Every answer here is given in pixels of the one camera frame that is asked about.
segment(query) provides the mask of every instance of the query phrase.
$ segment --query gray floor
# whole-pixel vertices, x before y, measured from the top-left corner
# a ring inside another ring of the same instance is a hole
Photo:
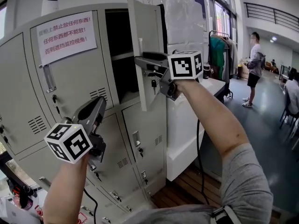
[[[284,110],[284,96],[277,75],[268,71],[256,85],[256,97],[252,109],[242,107],[242,98],[249,96],[246,80],[231,80],[233,99],[224,104],[243,125],[263,167],[270,189],[274,194],[274,206],[288,212],[299,212],[299,152],[291,150],[296,137],[285,142],[289,126],[279,130],[279,119]],[[221,176],[221,159],[207,134],[200,148],[203,166]]]

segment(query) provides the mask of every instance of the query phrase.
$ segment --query locker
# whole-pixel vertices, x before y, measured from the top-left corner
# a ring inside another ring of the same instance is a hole
[[[161,9],[159,6],[146,5],[137,0],[128,0],[134,56],[144,51],[164,52]],[[136,66],[141,108],[148,111],[159,91],[154,92],[150,77]]]
[[[97,48],[77,53],[51,63],[50,69],[57,89],[50,93],[47,93],[49,87],[45,80],[45,73],[42,68],[39,68],[41,58],[36,27],[31,29],[36,70],[48,106],[56,122],[59,122],[61,117],[53,104],[53,95],[57,96],[57,104],[62,117],[71,117],[81,105],[97,96],[104,96],[106,98],[106,109],[113,107],[104,66],[98,15],[96,11],[93,11],[93,25]]]
[[[0,47],[0,141],[17,155],[40,143],[49,124],[35,95],[24,51],[23,33]]]
[[[158,144],[150,155],[144,157],[143,161],[137,165],[137,168],[144,187],[150,185],[160,174],[166,173],[166,170],[164,170],[164,146]]]
[[[146,199],[144,198],[142,191],[139,190],[135,192],[126,202],[121,203],[120,206],[126,210],[126,212],[134,212],[138,210],[145,201]]]
[[[166,184],[165,174],[157,176],[157,178],[145,188],[146,195],[150,200],[155,193],[162,189]]]
[[[157,95],[151,109],[147,112],[142,111],[141,103],[137,103],[124,109],[122,113],[137,162],[143,161],[157,145],[166,145],[166,97],[164,95]],[[143,149],[143,158],[138,148]]]
[[[20,167],[42,188],[48,190],[63,161],[56,158],[48,145],[21,159]]]
[[[118,200],[113,192],[123,200],[132,192],[139,190],[140,186],[131,166],[116,114],[103,119],[97,134],[104,139],[106,149],[102,163],[94,161],[101,181],[92,173],[93,178],[96,185],[102,186],[116,201]]]
[[[101,191],[99,191],[87,178],[85,182],[85,189],[87,193],[92,196],[98,203],[98,208],[96,211],[96,220],[98,223],[101,221],[106,223],[107,220],[103,218],[107,218],[113,223],[121,216],[125,215],[125,212],[116,206],[113,202],[111,202]],[[94,212],[95,203],[91,200],[85,193],[82,197],[82,206],[81,212],[83,212],[86,216],[89,215],[90,210],[92,213]]]

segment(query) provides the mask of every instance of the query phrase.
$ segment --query floor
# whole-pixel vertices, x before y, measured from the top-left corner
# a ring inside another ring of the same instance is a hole
[[[204,192],[211,206],[220,207],[220,182],[205,175]],[[158,208],[176,207],[186,204],[206,204],[201,194],[202,179],[195,166],[189,166],[179,177],[157,192],[153,203]],[[278,224],[280,213],[273,211],[270,224]]]
[[[284,110],[284,95],[279,87],[278,75],[268,71],[256,85],[253,108],[242,107],[242,98],[249,96],[247,81],[232,79],[230,89],[233,99],[224,99],[224,104],[243,125],[263,167],[270,189],[274,194],[274,206],[291,213],[299,213],[299,152],[292,151],[291,142],[286,142],[289,126],[279,129]],[[207,134],[200,148],[204,168],[221,176],[221,159]]]

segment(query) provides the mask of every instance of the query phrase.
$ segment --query clothing rack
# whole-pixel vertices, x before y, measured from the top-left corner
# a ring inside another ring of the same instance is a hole
[[[218,32],[218,31],[215,31],[215,30],[212,30],[209,32],[209,55],[208,55],[208,62],[209,64],[211,65],[211,35],[216,35],[219,33],[219,34],[222,34],[221,36],[225,39],[228,39],[230,38],[230,35],[227,34],[227,33],[224,33],[224,32]],[[229,83],[228,83],[228,86],[226,87],[226,89],[228,89],[227,91],[227,95],[226,95],[226,98],[233,98],[234,94],[233,92],[229,89]],[[223,97],[221,97],[221,102],[224,102],[224,94],[223,94]]]

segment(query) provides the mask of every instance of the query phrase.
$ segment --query open locker door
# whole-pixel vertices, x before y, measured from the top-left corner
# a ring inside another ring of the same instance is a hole
[[[146,5],[136,0],[128,0],[131,34],[134,56],[141,56],[144,51],[163,52],[163,32],[161,10],[159,6]],[[141,107],[143,111],[150,109],[156,90],[151,86],[151,78],[144,76],[144,70],[136,66]]]

